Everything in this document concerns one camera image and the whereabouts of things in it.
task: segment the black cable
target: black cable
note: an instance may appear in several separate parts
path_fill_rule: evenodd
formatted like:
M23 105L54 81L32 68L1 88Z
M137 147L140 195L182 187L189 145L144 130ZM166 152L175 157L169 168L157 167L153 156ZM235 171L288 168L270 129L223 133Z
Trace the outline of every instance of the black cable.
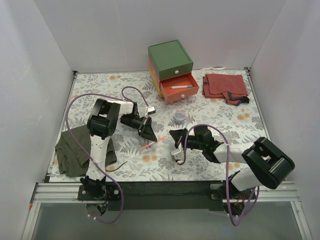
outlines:
M117 171L118 169L120 169L123 165L125 165L126 163L127 163L128 161L125 161L124 163L122 163L120 166L118 166L116 169L114 169L114 170L105 170L106 172L109 172L109 173L112 173L112 172L115 172L115 171Z

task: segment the red marker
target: red marker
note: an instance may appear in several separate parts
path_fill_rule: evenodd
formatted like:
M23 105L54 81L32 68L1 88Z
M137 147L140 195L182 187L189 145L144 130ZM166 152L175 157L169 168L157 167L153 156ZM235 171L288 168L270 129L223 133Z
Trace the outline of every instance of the red marker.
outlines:
M166 138L166 136L160 137L160 138L158 139L158 142L161 141L162 139L165 139L165 138ZM153 141L153 142L151 142L151 143L143 146L143 147L141 148L141 150L142 150L142 149L146 149L146 148L150 147L152 144L155 144L155 143L157 143L157 141Z

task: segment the dark green cloth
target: dark green cloth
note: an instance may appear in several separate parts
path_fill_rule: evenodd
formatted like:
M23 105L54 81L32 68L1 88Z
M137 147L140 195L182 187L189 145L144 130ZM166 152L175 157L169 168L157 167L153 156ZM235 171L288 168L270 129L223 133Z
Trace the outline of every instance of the dark green cloth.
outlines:
M90 153L91 140L89 129L86 125L71 129L76 139L84 149ZM63 131L59 142L55 146L55 153L59 164L59 171L68 177L80 177L86 174L89 167L88 155L78 146L76 141L68 131ZM107 151L105 166L117 161L114 143L110 138Z

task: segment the wooden drawer box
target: wooden drawer box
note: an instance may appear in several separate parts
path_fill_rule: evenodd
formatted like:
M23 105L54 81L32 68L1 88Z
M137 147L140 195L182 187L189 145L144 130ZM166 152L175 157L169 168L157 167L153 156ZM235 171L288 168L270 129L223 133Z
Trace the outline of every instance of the wooden drawer box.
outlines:
M154 65L149 58L149 72L155 88L161 98L164 98L167 103L182 100L191 95L197 94L199 86L191 73L182 76L172 77L166 80L159 80ZM190 88L171 89L172 86L192 85Z
M160 81L191 73L194 65L179 40L149 46L148 54Z

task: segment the gray floor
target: gray floor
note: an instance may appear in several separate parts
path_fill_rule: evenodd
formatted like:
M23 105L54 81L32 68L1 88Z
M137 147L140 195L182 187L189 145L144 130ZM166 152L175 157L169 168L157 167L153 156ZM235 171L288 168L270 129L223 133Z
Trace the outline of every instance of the gray floor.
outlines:
M258 202L240 226L207 210L126 210L108 225L87 217L85 204L42 204L33 240L300 240L290 202ZM117 212L107 212L108 219Z

